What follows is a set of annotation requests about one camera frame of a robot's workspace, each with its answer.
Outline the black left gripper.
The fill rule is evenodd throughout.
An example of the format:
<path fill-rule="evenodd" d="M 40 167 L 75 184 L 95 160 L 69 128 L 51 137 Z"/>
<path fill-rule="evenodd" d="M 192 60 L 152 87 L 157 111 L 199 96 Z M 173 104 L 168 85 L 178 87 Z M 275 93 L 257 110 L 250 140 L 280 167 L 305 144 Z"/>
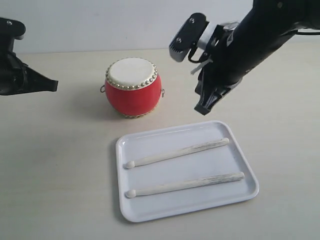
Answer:
<path fill-rule="evenodd" d="M 0 95 L 12 96 L 36 92 L 56 92 L 58 81 L 24 64 L 14 52 L 0 50 Z"/>

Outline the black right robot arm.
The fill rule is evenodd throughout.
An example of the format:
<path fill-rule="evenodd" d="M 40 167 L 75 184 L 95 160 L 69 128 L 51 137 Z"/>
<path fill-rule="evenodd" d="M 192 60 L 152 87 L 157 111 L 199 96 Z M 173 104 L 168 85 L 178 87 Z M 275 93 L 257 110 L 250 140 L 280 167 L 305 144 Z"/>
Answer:
<path fill-rule="evenodd" d="M 250 71 L 300 29 L 319 30 L 318 0 L 255 0 L 244 19 L 207 28 L 198 47 L 207 56 L 198 75 L 195 111 L 207 115 Z"/>

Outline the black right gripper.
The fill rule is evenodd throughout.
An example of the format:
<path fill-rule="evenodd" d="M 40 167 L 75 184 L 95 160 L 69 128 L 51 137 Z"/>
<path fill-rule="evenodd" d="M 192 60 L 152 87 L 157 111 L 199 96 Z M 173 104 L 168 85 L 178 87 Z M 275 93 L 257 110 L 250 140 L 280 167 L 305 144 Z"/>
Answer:
<path fill-rule="evenodd" d="M 227 95 L 253 69 L 249 53 L 234 37 L 237 23 L 208 24 L 196 47 L 203 50 L 195 92 L 200 96 L 194 110 L 201 115 Z"/>

